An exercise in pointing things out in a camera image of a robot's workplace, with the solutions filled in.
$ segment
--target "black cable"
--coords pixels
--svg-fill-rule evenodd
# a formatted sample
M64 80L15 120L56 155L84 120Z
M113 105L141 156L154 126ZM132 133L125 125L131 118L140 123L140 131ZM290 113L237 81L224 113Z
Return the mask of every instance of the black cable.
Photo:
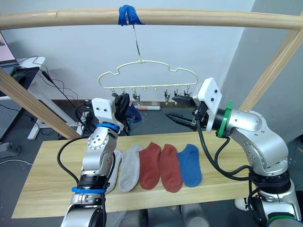
M72 142L74 142L74 141L76 141L76 140L87 139L88 137L89 137L89 136L81 136L81 137L77 137L77 138L75 138L75 139L72 139L72 140L68 141L67 143L65 143L65 144L60 148L60 150L59 150L59 152L58 152L58 154L57 154L57 162L58 162L59 166L60 166L65 172L67 172L72 178L74 178L77 184L79 183L79 180L78 180L77 176L76 176L75 174L73 174L68 168L66 168L66 167L62 164L62 162L61 162L61 160L60 160L60 156L61 156L62 151L64 150L64 148L65 148L67 145L69 145L70 143L72 143Z
M224 147L230 142L231 138L228 137L227 140L225 141L225 143L222 144L222 146L220 146L220 148L217 150L215 156L214 156L214 162L217 164L217 166L220 168L219 164L218 164L218 157L219 157L219 154L220 152L224 149ZM248 166L248 165L244 165L244 166L240 166L239 168L237 168L236 170L234 171L231 171L231 172L227 172L228 174L230 175L235 175L237 173L239 173L240 171L242 171L243 169L249 169L251 170L251 167Z
M25 73L22 74L22 76L25 76L26 74L28 74L28 73L30 73L30 72L36 72L36 71L33 71L33 70L32 70L32 71L26 71ZM54 84L53 80L60 81L60 82L62 83L63 87L58 88L55 84L54 84L54 86L48 84L38 72L36 72L36 73L41 77L41 79L44 81L44 83L46 83L48 86L55 87L55 88L57 88L58 90L63 89L63 93L64 93L64 90L65 90L65 89L70 90L71 92L73 92L73 93L76 95L77 100L78 100L78 94L77 94L76 92L74 92L73 90L71 90L70 88L64 87L64 82L63 82L63 81L61 81L61 80L59 80L59 79L51 79L51 80L49 80L49 81L50 81L51 83L53 83L53 84Z
M81 127L81 130L83 133L93 133L93 131L95 130L95 125L90 121L89 119L89 114L87 114L86 116L83 115L83 113L81 113L81 111L79 111L79 108L80 107L85 107L84 104L80 104L76 107L75 109L75 115L76 115L76 118L78 120L78 122L81 123L81 125L83 126L83 129ZM81 116L83 116L85 118L85 122L82 121L81 117L79 116L79 114Z
M9 110L14 110L14 111L20 112L20 111L17 110L17 109L8 108L7 106L4 106L4 105L2 105L2 104L0 104L0 106L3 106L4 108L7 108L7 109L9 109ZM27 116L27 117L30 117L30 118L33 118L32 116L30 116L30 115L28 115L28 114L25 114L25 113L22 113L22 115Z
M112 164L112 167L110 169L110 172L108 174L108 177L104 183L104 186L103 188L106 189L107 188L107 183L114 171L114 168L115 168L115 164L116 164L116 156L115 156L115 153L113 152L113 164ZM106 216L106 210L105 210L105 194L102 193L102 214L103 214L103 227L106 227L106 221L107 221L107 216Z
M36 64L36 65L42 65L42 66L44 66L44 67L46 68L46 71L47 71L47 74L48 74L48 68L47 68L46 65L43 65L43 64L34 62L34 61L36 61L36 60L38 59L38 56L37 56L37 55L31 56L31 57L28 57L28 58L25 58L25 59L19 61L18 64L21 63L21 62L23 62L23 61L25 61L25 60L27 60L27 59L30 59L30 58L35 58L35 59L32 61L32 63L33 63L33 64Z
M54 86L58 89L58 91L60 91L64 96L65 98L70 102L70 104L76 108L76 106L74 105L74 103L71 102L71 100L64 94L64 92L62 92L58 87L57 85L55 85L55 83L53 82Z
M110 176L112 175L112 173L114 171L115 164L116 164L116 156L115 156L115 153L113 152L113 164L112 164L112 167L111 167L110 172L108 174L108 177L107 177L107 179L106 179L106 181L104 183L104 186L103 186L104 189L107 187L107 183L108 183L108 181L110 179Z
M251 217L252 217L252 219L256 222L256 224L258 225L258 226L261 226L261 224L260 224L260 222L258 221L258 219L255 217L255 215L254 215L254 213L253 213L253 211L252 211L252 209L251 209L251 198L252 198L252 196L255 194L255 193L257 193L259 191L259 188L257 187L255 190L253 190L252 192L250 192L249 193L249 195L248 195L248 198L247 198L247 205L248 205L248 210L249 210L249 212L250 212L250 215L251 215Z
M106 210L105 210L105 193L102 193L102 216L103 216L103 227L106 227L106 221L107 221L107 216L106 216Z
M216 163L214 162L213 158L211 157L211 155L209 154L209 151L206 147L206 144L205 144L205 141L204 141L204 137L203 137L203 134L202 134L202 129L201 129L201 125L200 125L200 121L197 121L197 131L199 133L199 138L200 138L200 141L201 141L201 145L202 145L202 148L204 150L204 153L207 157L207 159L209 160L209 162L212 164L212 166L219 172L221 173L223 176L227 177L227 178L230 178L232 180L235 180L235 181L247 181L247 180L251 180L252 177L250 176L247 176L247 177L237 177L237 176L232 176L230 175L228 172L222 170L221 168L219 168Z
M4 105L2 105L2 104L0 104L0 106L3 106L4 108L7 108L7 109L9 109L9 110L14 110L14 111L17 111L17 112L20 113L20 111L17 110L17 109L8 108L7 106L4 106ZM29 117L30 120L31 120L32 122L34 122L35 124L37 124L37 126L38 126L38 128L39 128L39 130L40 130L40 133L41 133L42 135L49 136L49 135L51 135L51 134L55 131L55 130L53 129L50 133L43 133L43 132L42 132L42 129L39 127L39 124L38 124L37 122L34 121L34 117L33 117L33 116L30 116L30 115L25 114L25 113L21 113L21 114L24 115L24 116Z
M74 180L76 181L77 184L79 183L79 180L78 180L77 176L76 176L72 171L70 171L68 168L66 168L66 167L62 164L60 157L61 157L61 154L62 154L64 148L65 148L67 145L69 145L70 143L73 143L73 142L76 141L76 140L86 139L86 138L88 138L88 137L89 137L89 136L81 136L81 137L78 137L78 138L75 138L75 139L72 139L72 140L68 141L67 143L65 143L65 144L60 148L60 150L59 150L59 152L58 152L58 154L57 154L57 162L58 162L59 166L60 166L65 172L67 172L70 176L72 176L72 178L74 178ZM113 153L113 164L112 164L112 167L111 167L111 169L110 169L110 171L109 171L108 177L107 177L107 179L105 180L105 183L104 183L104 186L103 186L104 189L107 188L107 183L108 183L108 181L109 181L109 179L110 179L110 177L111 177L111 175L112 175L112 173L113 173L113 171L114 171L115 164L116 164L116 156L115 156L115 154ZM106 215L106 209L105 209L105 193L102 193L101 195L102 195L103 227L105 227L105 226L106 226L106 221L107 221L107 215Z

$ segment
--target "blue tape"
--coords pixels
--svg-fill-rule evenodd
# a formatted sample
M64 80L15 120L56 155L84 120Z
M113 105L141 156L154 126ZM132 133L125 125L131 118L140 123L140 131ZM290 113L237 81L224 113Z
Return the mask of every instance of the blue tape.
M94 193L94 194L102 194L106 192L106 189L78 189L77 187L72 187L71 191L74 193Z
M116 133L119 132L119 126L116 124L101 123L101 124L97 124L96 128L97 127L106 127L106 128L114 130Z
M119 8L118 24L121 26L123 26L123 25L144 25L138 18L138 15L137 15L134 7L129 6L129 5L124 5Z

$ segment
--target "white sock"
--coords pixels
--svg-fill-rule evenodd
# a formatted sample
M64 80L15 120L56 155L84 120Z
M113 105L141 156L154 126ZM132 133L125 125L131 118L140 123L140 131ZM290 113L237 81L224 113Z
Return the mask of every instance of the white sock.
M140 145L134 144L128 151L122 153L120 191L129 192L137 185L140 171L139 151L143 149Z
M122 152L117 148L114 150L114 154L115 154L115 157L116 157L116 163L115 163L113 173L110 176L110 179L108 181L110 183L110 185L107 188L106 193L111 192L115 188L116 181L117 181L117 176L118 176L118 169L119 169L119 165L120 165L120 162L121 162L121 153Z

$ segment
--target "blue sock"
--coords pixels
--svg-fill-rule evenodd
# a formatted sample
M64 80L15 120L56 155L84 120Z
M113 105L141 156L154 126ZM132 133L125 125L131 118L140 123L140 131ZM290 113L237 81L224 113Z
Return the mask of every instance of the blue sock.
M192 144L187 144L182 152L178 153L181 176L184 184L195 187L202 181L199 163L199 150Z
M133 104L131 104L131 106L129 106L127 108L126 116L131 118L131 120L128 120L128 121L132 122L132 123L137 123L137 122L142 121L139 111L136 109L136 107Z

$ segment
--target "computer monitor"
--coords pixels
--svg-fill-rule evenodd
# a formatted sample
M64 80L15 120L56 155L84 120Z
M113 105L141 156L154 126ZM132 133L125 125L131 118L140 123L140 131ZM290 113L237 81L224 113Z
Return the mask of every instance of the computer monitor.
M16 65L17 63L17 60L0 32L0 66Z

